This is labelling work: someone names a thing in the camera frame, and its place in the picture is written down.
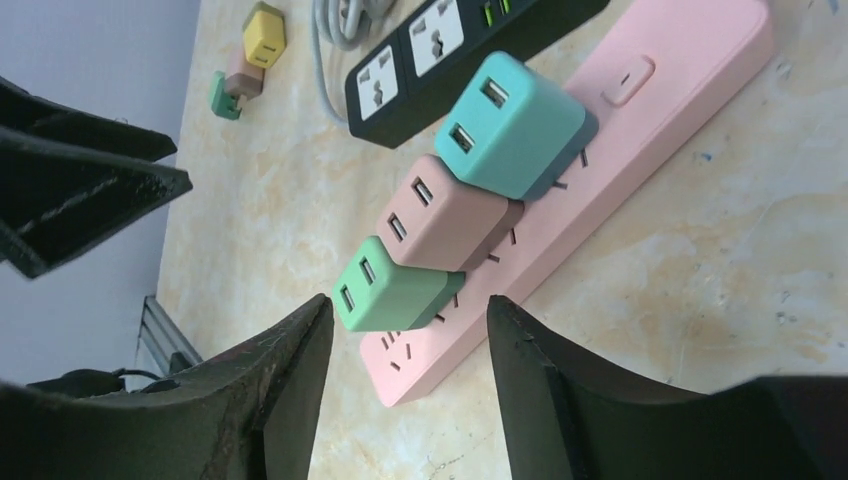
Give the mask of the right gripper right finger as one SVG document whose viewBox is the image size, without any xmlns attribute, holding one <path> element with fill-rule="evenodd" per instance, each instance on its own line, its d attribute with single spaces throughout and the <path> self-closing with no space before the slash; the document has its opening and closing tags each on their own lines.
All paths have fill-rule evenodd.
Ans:
<svg viewBox="0 0 848 480">
<path fill-rule="evenodd" d="M 712 393 L 621 367 L 507 297 L 488 302 L 516 479 L 843 479 L 847 380 L 760 376 Z"/>
</svg>

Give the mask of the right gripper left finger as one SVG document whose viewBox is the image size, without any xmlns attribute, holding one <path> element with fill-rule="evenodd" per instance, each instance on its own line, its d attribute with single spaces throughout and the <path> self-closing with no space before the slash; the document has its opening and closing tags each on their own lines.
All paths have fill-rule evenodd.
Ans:
<svg viewBox="0 0 848 480">
<path fill-rule="evenodd" d="M 1 386 L 5 479 L 304 479 L 334 333 L 319 294 L 258 335 L 134 392 Z"/>
</svg>

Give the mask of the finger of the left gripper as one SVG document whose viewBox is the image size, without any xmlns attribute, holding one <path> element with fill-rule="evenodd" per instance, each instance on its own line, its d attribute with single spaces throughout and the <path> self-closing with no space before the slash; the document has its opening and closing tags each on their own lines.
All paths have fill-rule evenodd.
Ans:
<svg viewBox="0 0 848 480">
<path fill-rule="evenodd" d="M 35 279 L 189 192 L 186 171 L 161 164 L 171 138 L 145 131 L 116 153 L 1 130 L 1 258 Z"/>
<path fill-rule="evenodd" d="M 51 141 L 156 162 L 177 152 L 167 135 L 34 96 L 1 80 L 1 125 Z"/>
</svg>

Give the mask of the light green charger plug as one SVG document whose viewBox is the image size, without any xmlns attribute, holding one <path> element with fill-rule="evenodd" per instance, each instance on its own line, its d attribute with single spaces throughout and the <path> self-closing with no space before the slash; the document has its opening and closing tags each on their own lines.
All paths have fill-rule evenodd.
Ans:
<svg viewBox="0 0 848 480">
<path fill-rule="evenodd" d="M 463 272 L 394 262 L 381 239 L 366 237 L 332 288 L 351 332 L 400 332 L 429 325 L 465 284 Z"/>
</svg>

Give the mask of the pink power strip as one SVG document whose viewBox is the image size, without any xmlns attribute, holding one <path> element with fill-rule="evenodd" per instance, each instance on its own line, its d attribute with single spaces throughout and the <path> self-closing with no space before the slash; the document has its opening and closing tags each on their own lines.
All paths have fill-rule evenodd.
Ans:
<svg viewBox="0 0 848 480">
<path fill-rule="evenodd" d="M 773 51 L 764 1 L 633 2 L 565 83 L 600 122 L 581 157 L 429 326 L 362 339 L 380 402 L 392 407 L 429 394 L 486 338 L 491 296 L 525 300 Z"/>
</svg>

